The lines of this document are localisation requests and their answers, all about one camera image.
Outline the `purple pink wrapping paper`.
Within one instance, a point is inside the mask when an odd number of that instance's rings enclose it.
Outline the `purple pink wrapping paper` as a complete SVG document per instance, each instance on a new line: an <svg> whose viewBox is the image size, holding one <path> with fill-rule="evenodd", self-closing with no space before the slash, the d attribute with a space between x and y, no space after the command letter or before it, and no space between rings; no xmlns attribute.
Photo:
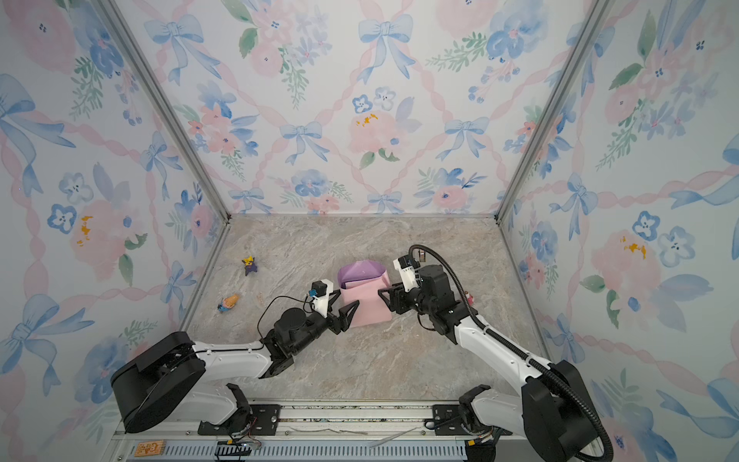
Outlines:
<svg viewBox="0 0 739 462"><path fill-rule="evenodd" d="M391 286L388 271L381 263L362 260L340 268L338 282L344 304L358 301L350 327L386 323L393 318L378 291Z"/></svg>

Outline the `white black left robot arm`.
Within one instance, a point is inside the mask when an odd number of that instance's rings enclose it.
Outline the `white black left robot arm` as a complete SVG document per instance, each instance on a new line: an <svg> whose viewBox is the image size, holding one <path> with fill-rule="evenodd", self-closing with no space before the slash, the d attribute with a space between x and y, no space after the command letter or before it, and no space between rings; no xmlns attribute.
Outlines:
<svg viewBox="0 0 739 462"><path fill-rule="evenodd" d="M258 418L235 378L280 375L326 331L347 331L359 306L354 301L338 311L312 314L290 308L264 339L251 344L194 342L185 331L167 335L111 378L125 431L142 433L169 421L197 421L200 435L247 433Z"/></svg>

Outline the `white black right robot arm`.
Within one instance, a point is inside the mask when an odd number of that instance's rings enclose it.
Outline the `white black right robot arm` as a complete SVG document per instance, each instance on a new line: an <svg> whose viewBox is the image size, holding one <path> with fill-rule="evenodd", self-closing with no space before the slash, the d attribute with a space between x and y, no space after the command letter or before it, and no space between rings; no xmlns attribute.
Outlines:
<svg viewBox="0 0 739 462"><path fill-rule="evenodd" d="M517 392L498 394L478 385L458 400L451 422L475 443L495 442L504 433L523 436L545 461L589 461L593 442L602 445L598 461L610 461L613 448L577 368L557 364L514 343L458 298L458 279L441 265L400 270L400 282L378 290L387 308L398 315L414 311L428 317L432 329L471 352Z"/></svg>

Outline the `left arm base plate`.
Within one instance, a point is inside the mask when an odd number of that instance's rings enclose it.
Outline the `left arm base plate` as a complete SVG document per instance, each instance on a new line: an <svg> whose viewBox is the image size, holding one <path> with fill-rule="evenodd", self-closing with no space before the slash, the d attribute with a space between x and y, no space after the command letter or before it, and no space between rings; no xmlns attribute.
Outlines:
<svg viewBox="0 0 739 462"><path fill-rule="evenodd" d="M223 423L201 422L197 429L200 436L275 436L282 406L279 404L255 404L248 409L239 407Z"/></svg>

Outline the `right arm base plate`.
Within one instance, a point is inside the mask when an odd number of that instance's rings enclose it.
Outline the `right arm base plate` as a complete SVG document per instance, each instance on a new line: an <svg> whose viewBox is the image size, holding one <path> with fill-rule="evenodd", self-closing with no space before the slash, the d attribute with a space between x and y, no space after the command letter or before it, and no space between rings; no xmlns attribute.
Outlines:
<svg viewBox="0 0 739 462"><path fill-rule="evenodd" d="M462 404L434 404L432 417L425 422L425 428L436 436L465 436L479 438L490 434L493 428L481 423L473 411Z"/></svg>

